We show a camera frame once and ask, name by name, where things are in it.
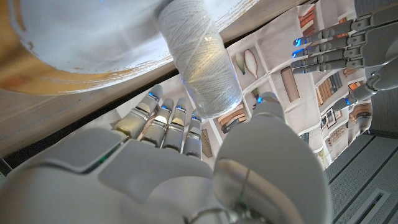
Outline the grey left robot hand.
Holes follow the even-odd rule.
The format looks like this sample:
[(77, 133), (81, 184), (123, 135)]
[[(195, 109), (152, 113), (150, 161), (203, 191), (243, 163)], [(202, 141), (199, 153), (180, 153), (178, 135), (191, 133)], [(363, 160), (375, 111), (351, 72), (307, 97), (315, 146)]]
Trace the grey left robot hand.
[(326, 41), (292, 53), (302, 57), (290, 64), (293, 74), (326, 72), (343, 68), (381, 66), (366, 83), (339, 99), (335, 111), (365, 100), (379, 91), (397, 88), (397, 3), (295, 39), (299, 47)]

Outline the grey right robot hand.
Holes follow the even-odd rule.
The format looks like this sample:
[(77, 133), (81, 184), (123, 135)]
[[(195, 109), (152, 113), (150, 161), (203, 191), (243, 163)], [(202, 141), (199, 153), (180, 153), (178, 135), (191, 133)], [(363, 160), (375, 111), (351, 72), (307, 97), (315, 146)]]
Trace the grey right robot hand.
[(114, 129), (65, 137), (13, 169), (2, 223), (330, 223), (328, 181), (271, 92), (231, 130), (215, 163), (201, 159), (202, 117), (154, 86)]

